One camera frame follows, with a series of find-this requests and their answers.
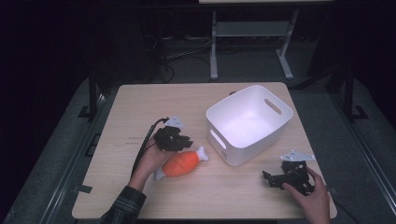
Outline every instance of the table leg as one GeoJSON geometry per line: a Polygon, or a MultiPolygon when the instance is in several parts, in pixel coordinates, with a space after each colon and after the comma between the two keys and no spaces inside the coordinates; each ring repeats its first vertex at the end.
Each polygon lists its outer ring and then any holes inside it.
{"type": "Polygon", "coordinates": [[[280,65],[282,66],[283,73],[285,74],[286,79],[293,79],[293,74],[290,71],[289,64],[288,61],[286,60],[285,55],[286,55],[286,50],[288,49],[289,46],[291,35],[293,34],[293,29],[297,20],[298,12],[299,12],[298,10],[293,11],[288,25],[288,29],[286,31],[285,43],[283,44],[281,49],[276,50],[277,58],[279,59],[280,65]]]}
{"type": "Polygon", "coordinates": [[[210,79],[218,79],[218,60],[216,58],[216,11],[213,12],[212,21],[212,50],[210,52],[210,79]]]}

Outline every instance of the white robot part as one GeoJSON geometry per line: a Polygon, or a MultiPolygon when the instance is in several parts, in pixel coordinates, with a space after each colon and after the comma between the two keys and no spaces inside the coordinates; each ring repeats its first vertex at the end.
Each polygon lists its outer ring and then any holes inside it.
{"type": "Polygon", "coordinates": [[[290,153],[280,156],[282,161],[312,161],[315,160],[314,155],[308,155],[303,152],[292,150],[290,153]]]}
{"type": "Polygon", "coordinates": [[[184,123],[181,122],[177,116],[173,116],[165,122],[165,126],[182,129],[184,127],[184,123]]]}

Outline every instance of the black cable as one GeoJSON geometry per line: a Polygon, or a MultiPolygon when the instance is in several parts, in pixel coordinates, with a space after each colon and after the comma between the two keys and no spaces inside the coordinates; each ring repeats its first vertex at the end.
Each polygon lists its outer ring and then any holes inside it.
{"type": "Polygon", "coordinates": [[[288,89],[290,91],[291,90],[302,90],[302,89],[310,86],[311,84],[314,84],[315,82],[321,80],[322,78],[332,75],[332,73],[334,71],[336,71],[337,69],[339,69],[340,67],[341,67],[340,64],[333,65],[330,68],[328,68],[325,71],[323,71],[320,74],[318,74],[317,76],[310,77],[307,80],[303,81],[302,83],[299,83],[299,84],[297,84],[295,86],[288,87],[288,89]]]}
{"type": "Polygon", "coordinates": [[[334,202],[335,205],[337,205],[338,207],[340,207],[345,213],[347,213],[357,224],[360,224],[358,219],[353,216],[343,205],[341,205],[339,202],[337,202],[335,199],[332,199],[332,201],[334,202]]]}
{"type": "Polygon", "coordinates": [[[192,43],[201,44],[201,43],[205,43],[208,38],[209,37],[202,37],[201,39],[190,39],[190,38],[184,37],[183,40],[186,40],[186,41],[189,41],[189,42],[192,42],[192,43]]]}
{"type": "Polygon", "coordinates": [[[156,127],[157,124],[160,123],[161,121],[162,121],[163,123],[165,123],[165,122],[168,121],[168,120],[169,120],[169,118],[166,118],[166,119],[159,119],[159,120],[157,120],[153,125],[151,125],[151,127],[149,128],[148,134],[146,135],[145,140],[143,141],[143,144],[142,144],[142,146],[140,147],[139,152],[137,153],[136,159],[134,160],[134,167],[132,168],[131,177],[132,177],[132,175],[134,174],[134,171],[136,170],[136,167],[137,167],[137,165],[139,164],[140,159],[142,159],[142,156],[145,154],[146,150],[149,149],[150,147],[154,146],[154,144],[153,144],[153,145],[151,145],[151,146],[149,146],[149,147],[146,147],[146,144],[148,143],[148,141],[149,141],[149,139],[150,139],[152,133],[154,132],[155,127],[156,127]]]}
{"type": "Polygon", "coordinates": [[[170,71],[171,71],[171,77],[169,77],[168,79],[165,79],[165,75],[164,75],[164,73],[161,70],[158,71],[160,80],[163,82],[163,84],[167,84],[170,81],[172,81],[172,79],[175,77],[175,69],[171,65],[169,65],[168,63],[167,64],[161,64],[161,65],[163,65],[165,67],[165,72],[167,72],[168,69],[170,69],[170,71]]]}
{"type": "Polygon", "coordinates": [[[236,44],[238,49],[233,49],[234,43],[231,39],[224,39],[221,41],[216,41],[218,43],[217,45],[217,53],[218,54],[235,54],[239,53],[242,51],[242,47],[240,44],[236,44]]]}

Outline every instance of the metal stand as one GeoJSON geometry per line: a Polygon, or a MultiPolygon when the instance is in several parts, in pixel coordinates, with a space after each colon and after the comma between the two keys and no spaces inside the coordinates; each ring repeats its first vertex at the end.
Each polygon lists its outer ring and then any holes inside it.
{"type": "Polygon", "coordinates": [[[96,83],[94,80],[93,71],[88,76],[88,83],[89,83],[89,89],[90,89],[90,105],[83,106],[81,108],[81,110],[79,111],[78,117],[79,118],[88,118],[88,122],[91,122],[94,119],[96,112],[97,112],[96,83]]]}
{"type": "Polygon", "coordinates": [[[344,104],[343,109],[347,119],[354,122],[355,119],[368,119],[367,114],[364,112],[360,105],[355,105],[358,114],[353,113],[353,82],[354,74],[347,66],[336,66],[338,71],[334,71],[331,79],[326,85],[326,90],[329,93],[337,93],[341,87],[344,87],[344,104]]]}
{"type": "Polygon", "coordinates": [[[217,22],[216,11],[214,11],[212,20],[212,50],[210,52],[210,78],[216,80],[219,77],[216,58],[217,36],[284,36],[285,42],[281,49],[276,50],[276,55],[282,66],[285,78],[293,79],[293,74],[290,71],[285,55],[293,33],[294,24],[297,20],[298,12],[298,10],[293,11],[290,21],[217,22]]]}

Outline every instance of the basket handle hole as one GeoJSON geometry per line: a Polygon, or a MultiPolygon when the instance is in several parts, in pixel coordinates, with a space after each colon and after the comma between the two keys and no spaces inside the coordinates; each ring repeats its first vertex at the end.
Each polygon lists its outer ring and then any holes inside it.
{"type": "Polygon", "coordinates": [[[221,139],[219,138],[219,136],[213,132],[213,130],[210,130],[210,133],[216,138],[216,140],[218,140],[218,142],[220,143],[220,145],[222,146],[223,149],[226,148],[225,144],[223,143],[223,141],[221,141],[221,139]]]}
{"type": "Polygon", "coordinates": [[[264,102],[268,106],[270,106],[278,115],[282,115],[282,111],[276,105],[274,105],[270,100],[265,99],[264,102]]]}

